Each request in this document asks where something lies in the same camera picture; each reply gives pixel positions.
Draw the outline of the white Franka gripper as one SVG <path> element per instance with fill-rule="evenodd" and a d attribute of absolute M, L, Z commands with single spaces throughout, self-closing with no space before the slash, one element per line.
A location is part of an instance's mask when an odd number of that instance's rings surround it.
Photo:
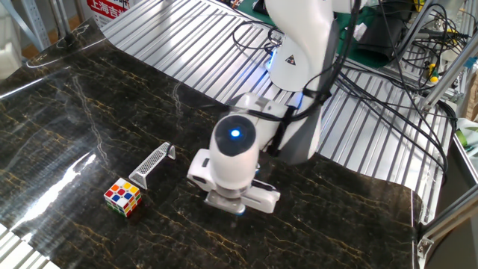
<path fill-rule="evenodd" d="M 245 188 L 227 190 L 213 180 L 211 172 L 210 152 L 200 149 L 191 162 L 187 179 L 208 194 L 205 203 L 209 206 L 236 215 L 242 215 L 247 208 L 273 213 L 281 194 L 272 185 L 253 179 Z"/>

